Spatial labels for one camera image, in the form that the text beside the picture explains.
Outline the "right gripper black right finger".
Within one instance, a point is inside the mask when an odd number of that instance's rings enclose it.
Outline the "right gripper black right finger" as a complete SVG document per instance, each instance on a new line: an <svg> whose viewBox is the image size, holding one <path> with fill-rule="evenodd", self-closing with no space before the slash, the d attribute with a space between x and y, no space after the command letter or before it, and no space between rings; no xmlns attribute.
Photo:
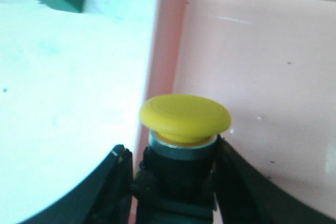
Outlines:
<svg viewBox="0 0 336 224"><path fill-rule="evenodd" d="M335 223L273 184L220 135L214 190L223 223Z"/></svg>

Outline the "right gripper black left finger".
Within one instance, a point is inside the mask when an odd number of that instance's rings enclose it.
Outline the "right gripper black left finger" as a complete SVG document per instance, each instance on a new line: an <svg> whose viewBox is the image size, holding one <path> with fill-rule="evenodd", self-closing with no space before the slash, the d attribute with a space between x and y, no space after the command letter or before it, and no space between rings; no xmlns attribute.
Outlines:
<svg viewBox="0 0 336 224"><path fill-rule="evenodd" d="M128 223L132 153L116 145L72 191L24 223Z"/></svg>

